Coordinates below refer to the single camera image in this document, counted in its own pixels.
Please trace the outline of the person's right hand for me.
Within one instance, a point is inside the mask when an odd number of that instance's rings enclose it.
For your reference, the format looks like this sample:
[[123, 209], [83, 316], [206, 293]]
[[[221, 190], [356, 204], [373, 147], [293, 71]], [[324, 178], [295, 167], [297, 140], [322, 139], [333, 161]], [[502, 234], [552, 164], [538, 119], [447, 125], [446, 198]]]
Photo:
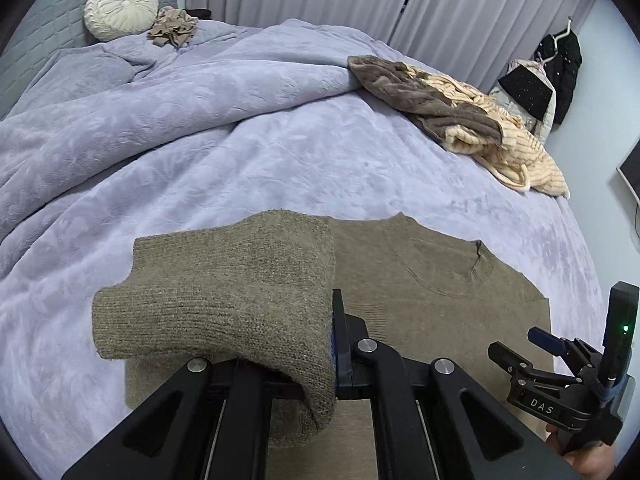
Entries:
[[586, 480], [606, 480], [615, 470], [615, 448], [604, 443], [564, 453], [563, 458]]

